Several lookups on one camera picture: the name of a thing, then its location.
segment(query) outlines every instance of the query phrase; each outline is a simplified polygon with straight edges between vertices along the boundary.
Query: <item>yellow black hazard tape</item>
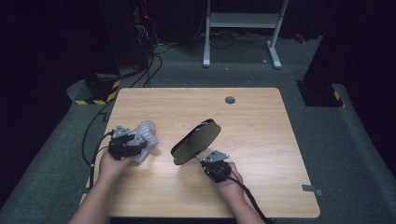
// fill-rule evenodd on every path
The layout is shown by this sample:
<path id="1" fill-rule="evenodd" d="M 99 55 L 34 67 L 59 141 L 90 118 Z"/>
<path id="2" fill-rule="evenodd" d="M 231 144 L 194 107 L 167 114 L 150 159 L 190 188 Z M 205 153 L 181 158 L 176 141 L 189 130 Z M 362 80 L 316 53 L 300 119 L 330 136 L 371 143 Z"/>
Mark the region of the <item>yellow black hazard tape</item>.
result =
<path id="1" fill-rule="evenodd" d="M 78 105 L 106 105 L 116 97 L 117 88 L 120 85 L 120 80 L 114 82 L 108 96 L 103 99 L 75 99 Z"/>
<path id="2" fill-rule="evenodd" d="M 337 101 L 337 104 L 339 104 L 340 106 L 345 106 L 343 101 L 341 100 L 340 94 L 338 94 L 337 91 L 334 91 L 334 96 L 335 96 L 335 100 Z"/>

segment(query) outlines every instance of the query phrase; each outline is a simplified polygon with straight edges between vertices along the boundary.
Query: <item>hand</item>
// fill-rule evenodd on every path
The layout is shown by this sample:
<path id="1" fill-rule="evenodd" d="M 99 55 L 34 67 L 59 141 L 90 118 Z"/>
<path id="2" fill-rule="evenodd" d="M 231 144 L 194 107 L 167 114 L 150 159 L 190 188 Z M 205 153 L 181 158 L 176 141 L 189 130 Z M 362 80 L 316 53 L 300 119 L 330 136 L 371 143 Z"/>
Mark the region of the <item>hand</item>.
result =
<path id="1" fill-rule="evenodd" d="M 230 177 L 239 180 L 241 184 L 244 183 L 243 177 L 236 170 L 235 163 L 228 163 L 231 167 Z M 237 183 L 233 182 L 231 179 L 227 179 L 225 181 L 219 182 L 216 184 L 216 188 L 218 189 L 221 197 L 227 203 L 238 203 L 245 201 L 245 192 Z"/>
<path id="2" fill-rule="evenodd" d="M 107 149 L 103 152 L 102 159 L 100 160 L 99 166 L 99 177 L 97 182 L 103 182 L 107 184 L 114 184 L 116 180 L 121 176 L 125 168 L 139 156 L 132 156 L 123 159 L 122 161 L 114 159 Z"/>

